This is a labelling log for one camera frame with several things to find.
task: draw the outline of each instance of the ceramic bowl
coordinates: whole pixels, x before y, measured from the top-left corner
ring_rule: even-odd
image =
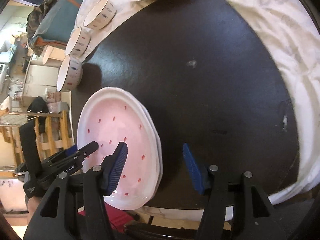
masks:
[[[121,210],[134,210],[154,196],[162,175],[160,145],[134,96],[120,88],[103,88],[89,98],[78,123],[78,148],[91,141],[98,142],[99,149],[84,160],[84,172],[113,154],[120,141],[128,145],[119,184],[111,196],[104,197],[106,203]]]
[[[89,34],[81,27],[76,28],[68,41],[65,55],[81,56],[87,49],[89,41]]]
[[[88,13],[84,27],[100,30],[106,26],[116,14],[116,9],[110,0],[100,0]]]
[[[129,92],[126,92],[126,93],[127,93],[127,95],[128,95],[129,97],[132,98],[132,100],[138,101],[131,93],[129,93]],[[154,133],[155,133],[155,136],[156,136],[157,148],[158,148],[158,156],[159,156],[159,163],[160,163],[160,175],[159,175],[159,179],[158,179],[157,186],[156,186],[156,190],[157,190],[158,187],[159,187],[159,185],[160,185],[160,182],[161,182],[161,179],[162,179],[162,175],[163,175],[161,140],[160,140],[159,134],[158,134],[158,132],[157,132],[157,130],[156,130],[156,127],[155,127],[155,125],[154,125],[154,123],[153,123],[153,120],[152,120],[152,118],[151,118],[148,110],[146,109],[146,107],[145,107],[143,104],[141,104],[141,102],[139,102],[139,103],[140,103],[140,105],[141,105],[141,107],[142,107],[142,109],[143,109],[143,112],[144,112],[145,116],[147,117],[147,119],[148,119],[148,121],[149,121],[149,123],[150,123],[150,125],[151,125],[151,127],[152,127],[152,129],[153,129],[153,131],[154,131]]]
[[[80,83],[81,78],[81,62],[71,55],[66,55],[59,69],[57,91],[69,92],[73,90]]]

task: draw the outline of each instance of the human hand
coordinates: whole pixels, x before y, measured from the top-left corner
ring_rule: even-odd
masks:
[[[34,212],[36,211],[38,205],[40,204],[42,198],[41,197],[32,197],[29,199],[28,204],[27,204],[27,208],[28,208],[28,224],[34,214]]]

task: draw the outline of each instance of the white plate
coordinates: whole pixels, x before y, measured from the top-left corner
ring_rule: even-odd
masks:
[[[157,148],[158,148],[158,155],[159,155],[159,163],[160,163],[160,175],[159,175],[159,180],[158,180],[158,183],[157,183],[157,186],[156,186],[156,190],[158,189],[159,187],[159,184],[161,182],[161,179],[162,179],[162,175],[163,175],[163,163],[162,163],[162,148],[161,148],[161,140],[160,140],[160,137],[159,137],[159,134],[156,130],[156,127],[155,125],[153,124],[153,121],[151,119],[151,116],[148,112],[148,110],[145,108],[145,106],[143,104],[141,104],[142,108],[143,108],[143,111],[145,113],[145,115],[147,116],[152,128],[153,128],[153,131],[155,132],[155,135],[156,135],[156,140],[157,140]]]
[[[83,162],[84,172],[101,164],[124,140],[128,145],[128,158],[117,189],[111,196],[104,196],[104,200],[115,208],[133,210],[148,202],[159,184],[161,165],[157,140],[135,97],[119,88],[103,88],[89,98],[79,119],[78,148],[91,141],[97,141],[100,146]]]

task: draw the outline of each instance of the metal screw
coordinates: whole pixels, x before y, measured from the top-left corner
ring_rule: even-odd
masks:
[[[219,168],[217,165],[210,165],[209,169],[210,169],[210,171],[217,171]]]
[[[252,177],[252,173],[250,171],[245,171],[244,172],[244,175],[247,177],[247,178],[251,178]]]
[[[101,170],[101,166],[100,165],[93,166],[92,170],[93,171],[100,171]]]
[[[66,172],[62,172],[62,173],[59,174],[59,178],[60,179],[64,179],[66,176],[67,176]]]

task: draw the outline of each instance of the teal cushion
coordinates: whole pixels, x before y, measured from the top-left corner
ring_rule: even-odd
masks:
[[[83,0],[58,0],[40,23],[31,39],[33,46],[65,48]]]

